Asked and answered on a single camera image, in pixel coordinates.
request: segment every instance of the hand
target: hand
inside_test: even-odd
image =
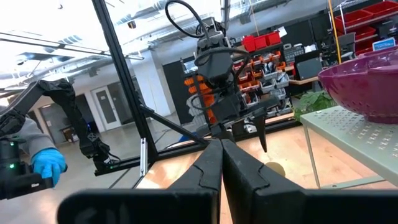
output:
[[[56,149],[41,150],[32,158],[32,165],[33,172],[41,174],[43,179],[52,177],[54,186],[67,169],[65,158]]]

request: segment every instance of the glass door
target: glass door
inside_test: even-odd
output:
[[[104,86],[91,91],[93,98],[101,115],[106,130],[121,126],[121,122],[114,106],[108,87]]]

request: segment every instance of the white perforated shelf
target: white perforated shelf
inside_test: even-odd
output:
[[[303,125],[398,185],[398,125],[376,124],[340,106],[301,116]]]

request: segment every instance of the gray sleeve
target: gray sleeve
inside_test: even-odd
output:
[[[21,144],[20,147],[31,157],[43,149],[56,149],[50,136],[43,134],[37,127],[36,122],[28,117],[26,117],[26,121],[22,129],[16,135],[26,140],[26,143]]]

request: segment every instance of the green plant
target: green plant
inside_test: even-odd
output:
[[[294,119],[300,121],[300,116],[318,110],[336,106],[336,102],[325,91],[308,92],[302,95],[298,107],[294,108]]]

